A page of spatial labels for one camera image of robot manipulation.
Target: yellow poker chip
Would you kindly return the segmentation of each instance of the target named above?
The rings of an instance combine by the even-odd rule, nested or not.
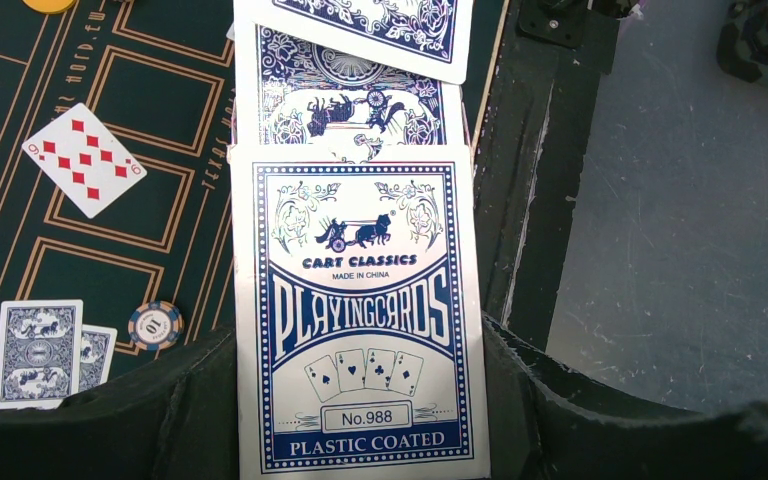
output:
[[[128,321],[128,334],[141,350],[171,347],[184,330],[184,318],[175,305],[164,301],[146,303]]]
[[[45,13],[48,15],[54,15],[56,13],[63,13],[66,10],[72,8],[76,0],[22,0],[25,5],[33,8],[34,10]]]

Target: horse and cart logo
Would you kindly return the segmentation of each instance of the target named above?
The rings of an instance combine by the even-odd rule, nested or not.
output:
[[[354,240],[346,241],[346,229],[349,226],[360,228],[355,231]],[[379,215],[376,220],[338,222],[336,219],[332,219],[325,228],[325,233],[316,237],[316,243],[325,243],[325,248],[330,248],[334,253],[342,253],[346,247],[352,245],[366,248],[364,242],[374,245],[376,240],[379,245],[384,245],[390,240],[390,234],[387,233],[389,226],[390,216],[386,213]]]

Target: poker table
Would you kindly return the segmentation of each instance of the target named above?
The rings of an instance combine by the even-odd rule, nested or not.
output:
[[[465,86],[472,127],[502,3],[475,13],[483,26]],[[172,349],[234,322],[232,18],[230,0],[77,0],[57,15],[0,2],[0,304],[83,300],[84,324],[118,329],[110,379],[169,351],[141,351],[128,336],[146,302],[181,310]],[[91,220],[21,149],[77,103],[148,171]]]

